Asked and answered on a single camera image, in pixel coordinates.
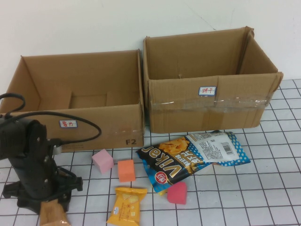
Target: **pink foam cube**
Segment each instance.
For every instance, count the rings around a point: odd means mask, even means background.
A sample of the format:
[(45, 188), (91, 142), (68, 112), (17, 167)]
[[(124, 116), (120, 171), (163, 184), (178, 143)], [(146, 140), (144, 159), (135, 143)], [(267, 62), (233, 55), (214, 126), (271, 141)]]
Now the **pink foam cube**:
[(107, 172), (109, 169), (113, 168), (114, 166), (112, 156), (105, 149), (93, 155), (92, 160), (93, 160), (93, 164), (99, 168), (102, 174)]
[(178, 182), (167, 190), (167, 200), (170, 203), (186, 204), (187, 186), (184, 182)]

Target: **blue snack bag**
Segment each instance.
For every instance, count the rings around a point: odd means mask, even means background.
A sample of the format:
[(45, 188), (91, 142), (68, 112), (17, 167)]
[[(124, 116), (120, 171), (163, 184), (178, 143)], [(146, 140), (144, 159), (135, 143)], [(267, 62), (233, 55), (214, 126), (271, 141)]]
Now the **blue snack bag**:
[(156, 192), (216, 163), (237, 166), (250, 160), (232, 132), (189, 134), (137, 151)]

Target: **orange foam cube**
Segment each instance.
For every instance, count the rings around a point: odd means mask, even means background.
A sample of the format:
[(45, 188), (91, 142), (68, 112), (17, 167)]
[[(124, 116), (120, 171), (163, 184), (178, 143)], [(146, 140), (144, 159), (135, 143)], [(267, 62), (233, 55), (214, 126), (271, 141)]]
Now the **orange foam cube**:
[(135, 181), (134, 160), (124, 160), (118, 162), (118, 176), (120, 182)]

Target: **barcode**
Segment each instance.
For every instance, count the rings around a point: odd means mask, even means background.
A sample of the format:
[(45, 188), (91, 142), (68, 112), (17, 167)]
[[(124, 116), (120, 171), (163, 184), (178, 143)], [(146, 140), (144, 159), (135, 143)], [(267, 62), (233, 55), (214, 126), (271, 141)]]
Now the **barcode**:
[(233, 154), (232, 149), (230, 148), (230, 145), (228, 142), (222, 143), (222, 147), (224, 148), (227, 155)]

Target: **white label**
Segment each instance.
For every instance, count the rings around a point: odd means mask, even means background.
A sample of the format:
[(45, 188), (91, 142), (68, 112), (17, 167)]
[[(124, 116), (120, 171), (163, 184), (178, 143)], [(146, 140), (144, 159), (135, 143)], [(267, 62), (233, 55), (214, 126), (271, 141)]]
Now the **white label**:
[(194, 144), (205, 162), (239, 159), (232, 141), (225, 133), (190, 134), (187, 138)]
[(76, 120), (60, 120), (61, 128), (77, 128)]
[(198, 94), (200, 96), (214, 96), (216, 86), (202, 86), (199, 88)]
[(114, 208), (114, 214), (118, 214), (118, 212), (119, 212), (119, 208), (116, 206), (116, 207)]

